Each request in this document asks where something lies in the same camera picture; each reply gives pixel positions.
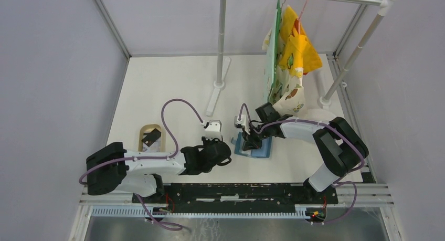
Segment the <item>beige oval card tray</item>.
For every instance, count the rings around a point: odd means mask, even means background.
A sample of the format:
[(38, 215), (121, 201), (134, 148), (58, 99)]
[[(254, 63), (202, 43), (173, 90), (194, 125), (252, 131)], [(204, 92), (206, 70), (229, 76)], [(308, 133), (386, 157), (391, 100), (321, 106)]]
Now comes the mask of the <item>beige oval card tray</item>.
[(165, 135), (160, 125), (147, 124), (141, 127), (138, 151), (157, 153), (165, 151)]

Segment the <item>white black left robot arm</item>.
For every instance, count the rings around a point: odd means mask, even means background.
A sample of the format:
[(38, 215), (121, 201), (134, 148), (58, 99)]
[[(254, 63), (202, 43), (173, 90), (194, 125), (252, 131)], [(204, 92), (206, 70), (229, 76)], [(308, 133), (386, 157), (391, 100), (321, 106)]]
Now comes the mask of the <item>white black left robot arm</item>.
[(165, 196), (163, 175), (200, 175), (215, 166), (231, 162), (229, 145), (218, 139), (203, 139), (197, 146), (186, 146), (178, 152), (127, 151), (122, 142), (113, 142), (86, 159), (87, 171), (80, 182), (91, 196), (113, 191), (146, 197), (152, 203)]

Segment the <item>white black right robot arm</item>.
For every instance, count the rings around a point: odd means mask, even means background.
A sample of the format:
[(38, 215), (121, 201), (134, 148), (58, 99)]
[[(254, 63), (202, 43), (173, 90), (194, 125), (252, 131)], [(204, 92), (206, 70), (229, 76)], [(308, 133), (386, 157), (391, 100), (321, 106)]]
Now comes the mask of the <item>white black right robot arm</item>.
[(317, 203), (324, 191), (351, 172), (361, 169), (369, 149), (350, 124), (342, 117), (329, 122), (301, 119), (290, 114), (280, 114), (272, 104), (265, 103), (256, 109), (258, 121), (253, 121), (242, 104), (234, 118), (234, 125), (241, 130), (243, 151), (260, 150), (263, 141), (270, 138), (298, 139), (316, 145), (323, 160), (322, 165), (307, 178), (303, 197)]

